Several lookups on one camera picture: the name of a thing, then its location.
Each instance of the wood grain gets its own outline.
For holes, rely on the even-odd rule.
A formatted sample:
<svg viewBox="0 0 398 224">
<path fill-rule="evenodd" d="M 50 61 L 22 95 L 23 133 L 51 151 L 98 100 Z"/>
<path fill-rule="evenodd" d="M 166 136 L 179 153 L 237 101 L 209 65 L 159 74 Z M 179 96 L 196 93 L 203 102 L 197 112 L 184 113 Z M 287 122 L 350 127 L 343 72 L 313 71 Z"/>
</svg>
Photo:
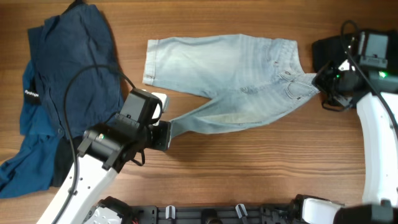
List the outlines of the wood grain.
<svg viewBox="0 0 398 224">
<path fill-rule="evenodd" d="M 27 29 L 62 13 L 67 0 L 0 0 L 0 161 L 21 145 L 22 73 L 30 59 Z M 106 16 L 124 73 L 138 88 L 171 97 L 164 119 L 207 102 L 145 86 L 148 39 L 247 34 L 298 41 L 312 71 L 311 43 L 337 35 L 346 19 L 362 27 L 396 29 L 397 1 L 90 1 Z M 104 193 L 131 205 L 234 205 L 288 202 L 312 194 L 348 205 L 361 202 L 364 153 L 356 112 L 322 110 L 320 97 L 275 123 L 238 133 L 187 133 L 167 153 L 146 150 L 147 164 L 126 164 Z M 0 200 L 0 223 L 35 223 L 57 189 Z"/>
</svg>

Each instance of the white casing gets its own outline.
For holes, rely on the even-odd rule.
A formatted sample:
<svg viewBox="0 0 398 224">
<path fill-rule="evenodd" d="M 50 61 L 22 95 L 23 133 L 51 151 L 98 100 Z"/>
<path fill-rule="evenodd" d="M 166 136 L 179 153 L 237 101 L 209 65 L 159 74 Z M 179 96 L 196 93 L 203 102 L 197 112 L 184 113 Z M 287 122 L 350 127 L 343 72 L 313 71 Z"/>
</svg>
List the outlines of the white casing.
<svg viewBox="0 0 398 224">
<path fill-rule="evenodd" d="M 398 114 L 398 95 L 381 93 L 392 112 Z M 366 179 L 362 196 L 364 204 L 390 200 L 398 206 L 398 140 L 386 109 L 378 97 L 368 93 L 356 105 L 361 120 Z"/>
<path fill-rule="evenodd" d="M 104 170 L 102 168 L 103 162 L 89 155 L 79 157 L 78 163 L 80 173 L 76 188 L 77 194 L 72 197 L 57 224 L 83 223 L 90 208 L 98 201 L 101 193 L 111 185 L 118 174 L 113 168 Z M 72 165 L 68 177 L 37 224 L 49 224 L 53 222 L 64 201 L 67 199 L 68 190 L 72 186 L 74 170 L 74 166 Z"/>
<path fill-rule="evenodd" d="M 333 202 L 307 198 L 303 202 L 302 218 L 309 224 L 333 224 L 340 208 L 341 205 Z"/>
</svg>

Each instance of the jeans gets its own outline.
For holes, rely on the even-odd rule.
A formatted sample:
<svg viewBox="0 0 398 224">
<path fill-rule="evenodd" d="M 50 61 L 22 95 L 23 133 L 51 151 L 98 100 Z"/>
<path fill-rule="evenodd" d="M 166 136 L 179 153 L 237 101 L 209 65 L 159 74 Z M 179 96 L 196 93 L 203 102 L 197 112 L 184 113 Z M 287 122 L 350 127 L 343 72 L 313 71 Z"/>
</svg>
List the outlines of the jeans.
<svg viewBox="0 0 398 224">
<path fill-rule="evenodd" d="M 171 120 L 171 137 L 269 124 L 318 90 L 301 68 L 297 43 L 248 35 L 149 40 L 143 83 L 211 99 Z"/>
</svg>

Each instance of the wooden floor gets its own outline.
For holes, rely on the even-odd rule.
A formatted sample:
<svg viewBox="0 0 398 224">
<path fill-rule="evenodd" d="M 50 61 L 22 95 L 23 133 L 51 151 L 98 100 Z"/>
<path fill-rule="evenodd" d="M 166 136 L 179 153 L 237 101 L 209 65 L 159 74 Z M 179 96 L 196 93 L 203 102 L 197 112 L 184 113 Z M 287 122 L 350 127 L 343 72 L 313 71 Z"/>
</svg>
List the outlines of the wooden floor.
<svg viewBox="0 0 398 224">
<path fill-rule="evenodd" d="M 27 29 L 62 13 L 67 0 L 0 0 L 0 162 L 21 145 L 22 73 L 30 59 Z M 171 97 L 171 119 L 207 102 L 142 84 L 148 39 L 247 34 L 298 41 L 312 71 L 311 43 L 337 35 L 346 19 L 361 27 L 398 28 L 398 1 L 131 0 L 90 1 L 106 16 L 120 65 L 138 88 Z M 147 164 L 128 163 L 104 193 L 131 205 L 235 205 L 289 202 L 310 194 L 361 202 L 364 152 L 356 111 L 321 109 L 320 97 L 275 123 L 229 134 L 187 133 L 167 153 L 146 150 Z M 57 189 L 0 200 L 0 223 L 35 223 Z"/>
</svg>

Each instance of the wooden surface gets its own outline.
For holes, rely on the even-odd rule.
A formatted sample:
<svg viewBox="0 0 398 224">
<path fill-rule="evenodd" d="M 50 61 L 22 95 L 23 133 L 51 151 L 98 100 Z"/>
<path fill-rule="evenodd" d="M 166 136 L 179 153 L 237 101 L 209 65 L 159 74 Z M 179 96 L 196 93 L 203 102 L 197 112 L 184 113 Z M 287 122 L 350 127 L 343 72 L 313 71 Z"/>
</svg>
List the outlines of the wooden surface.
<svg viewBox="0 0 398 224">
<path fill-rule="evenodd" d="M 67 0 L 0 0 L 0 162 L 21 145 L 22 73 L 30 59 L 27 29 L 62 13 Z M 247 34 L 298 41 L 300 61 L 312 71 L 311 43 L 339 33 L 354 19 L 361 27 L 397 28 L 398 1 L 91 1 L 104 12 L 124 73 L 138 88 L 166 92 L 169 112 L 184 114 L 207 102 L 144 86 L 148 39 Z M 166 154 L 146 150 L 147 164 L 128 163 L 104 193 L 131 205 L 235 205 L 289 202 L 310 194 L 360 203 L 364 152 L 356 111 L 321 109 L 316 96 L 275 123 L 229 134 L 187 133 Z M 52 188 L 0 200 L 0 223 L 35 223 L 56 193 Z"/>
</svg>

